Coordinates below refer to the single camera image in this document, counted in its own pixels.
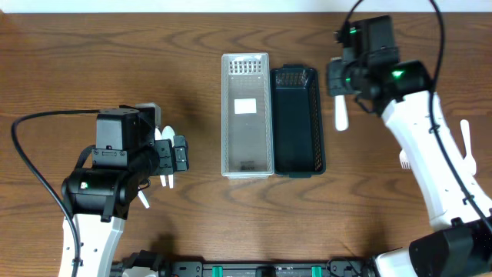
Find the white plastic fork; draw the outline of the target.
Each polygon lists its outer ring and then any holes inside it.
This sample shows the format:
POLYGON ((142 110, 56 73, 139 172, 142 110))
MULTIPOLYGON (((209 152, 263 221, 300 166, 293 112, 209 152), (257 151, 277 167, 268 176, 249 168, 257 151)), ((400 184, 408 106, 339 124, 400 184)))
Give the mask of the white plastic fork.
POLYGON ((401 164, 402 169, 411 170, 411 164, 409 163, 407 154, 403 149, 401 149, 401 151, 399 153, 399 160, 400 160, 400 164, 401 164))
POLYGON ((335 129, 339 132, 347 130, 349 126, 347 105, 343 95, 337 95, 334 98, 334 124, 335 129))

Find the black plastic basket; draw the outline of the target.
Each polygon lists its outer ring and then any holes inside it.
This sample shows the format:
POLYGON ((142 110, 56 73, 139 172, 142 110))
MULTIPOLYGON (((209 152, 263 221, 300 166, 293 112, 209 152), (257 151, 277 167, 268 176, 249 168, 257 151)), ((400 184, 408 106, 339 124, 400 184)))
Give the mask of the black plastic basket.
POLYGON ((274 172, 309 178, 326 169, 318 73, 305 65, 271 70, 274 172))

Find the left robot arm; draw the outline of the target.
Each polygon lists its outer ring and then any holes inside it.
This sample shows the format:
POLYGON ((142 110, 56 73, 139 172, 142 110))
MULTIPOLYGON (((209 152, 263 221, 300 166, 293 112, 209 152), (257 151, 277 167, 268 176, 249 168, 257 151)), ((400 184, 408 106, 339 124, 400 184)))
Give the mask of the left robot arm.
POLYGON ((182 135, 162 138, 161 109, 155 103, 101 110, 95 145, 85 149, 62 183, 69 217, 61 276, 108 276, 131 202, 150 177, 185 172, 188 143, 182 135))

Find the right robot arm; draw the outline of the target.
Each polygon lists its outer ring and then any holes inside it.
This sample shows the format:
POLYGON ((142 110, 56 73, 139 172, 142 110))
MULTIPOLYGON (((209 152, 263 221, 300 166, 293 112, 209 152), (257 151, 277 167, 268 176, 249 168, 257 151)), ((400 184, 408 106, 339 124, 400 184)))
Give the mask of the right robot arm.
POLYGON ((434 83, 419 61, 402 62, 389 16, 345 22, 343 54, 327 67, 333 97, 369 101, 405 151, 432 233, 373 257, 376 276, 476 276, 491 271, 491 200, 466 168, 434 83))

